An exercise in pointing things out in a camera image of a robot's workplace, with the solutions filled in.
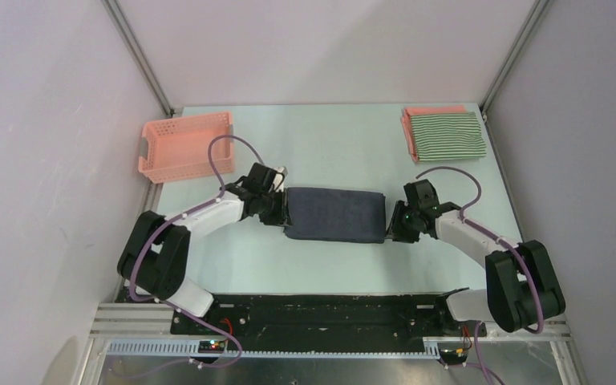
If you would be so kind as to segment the green white striped garment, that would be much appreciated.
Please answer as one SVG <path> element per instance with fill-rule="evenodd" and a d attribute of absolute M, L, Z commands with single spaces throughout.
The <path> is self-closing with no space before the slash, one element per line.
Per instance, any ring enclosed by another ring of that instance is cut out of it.
<path fill-rule="evenodd" d="M 411 138 L 420 162 L 476 159 L 487 155 L 475 112 L 413 115 Z"/>

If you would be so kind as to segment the dark navy garment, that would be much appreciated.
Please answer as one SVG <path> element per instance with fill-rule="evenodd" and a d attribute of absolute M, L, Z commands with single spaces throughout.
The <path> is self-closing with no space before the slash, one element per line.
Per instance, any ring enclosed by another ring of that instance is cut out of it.
<path fill-rule="evenodd" d="M 382 244 L 386 197 L 380 192 L 293 187 L 286 190 L 285 235 L 301 241 Z"/>

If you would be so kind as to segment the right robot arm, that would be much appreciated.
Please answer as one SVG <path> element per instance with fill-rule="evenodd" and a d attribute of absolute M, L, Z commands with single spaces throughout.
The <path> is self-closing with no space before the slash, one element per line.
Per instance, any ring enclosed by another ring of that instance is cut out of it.
<path fill-rule="evenodd" d="M 565 312 L 566 302 L 548 250 L 539 241 L 510 241 L 466 216 L 453 202 L 442 203 L 429 180 L 404 185 L 395 203 L 387 238 L 412 244 L 427 235 L 449 244 L 479 264 L 486 287 L 443 294 L 434 323 L 457 334 L 467 321 L 494 322 L 502 330 L 540 332 L 545 320 Z"/>

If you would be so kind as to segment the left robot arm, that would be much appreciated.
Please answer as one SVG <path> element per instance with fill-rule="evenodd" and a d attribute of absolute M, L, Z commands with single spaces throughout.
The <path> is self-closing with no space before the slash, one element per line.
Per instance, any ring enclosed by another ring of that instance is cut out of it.
<path fill-rule="evenodd" d="M 148 298 L 191 314 L 195 328 L 212 334 L 220 327 L 221 312 L 212 306 L 213 294 L 186 274 L 190 245 L 248 217 L 264 225 L 288 225 L 286 174 L 284 167 L 255 163 L 218 196 L 183 213 L 140 214 L 118 260 L 118 274 L 145 290 Z"/>

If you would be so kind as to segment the salmon pink t-shirt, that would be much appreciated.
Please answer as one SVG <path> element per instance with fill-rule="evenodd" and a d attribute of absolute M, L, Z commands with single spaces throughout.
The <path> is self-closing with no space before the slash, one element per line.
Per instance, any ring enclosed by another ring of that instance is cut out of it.
<path fill-rule="evenodd" d="M 464 113 L 465 107 L 460 105 L 453 106 L 441 106 L 441 107 L 404 107 L 402 109 L 402 115 L 400 118 L 403 133 L 407 143 L 407 150 L 415 164 L 419 164 L 419 156 L 415 147 L 415 140 L 412 133 L 411 118 L 413 116 L 433 115 L 433 114 L 452 114 L 452 113 Z"/>

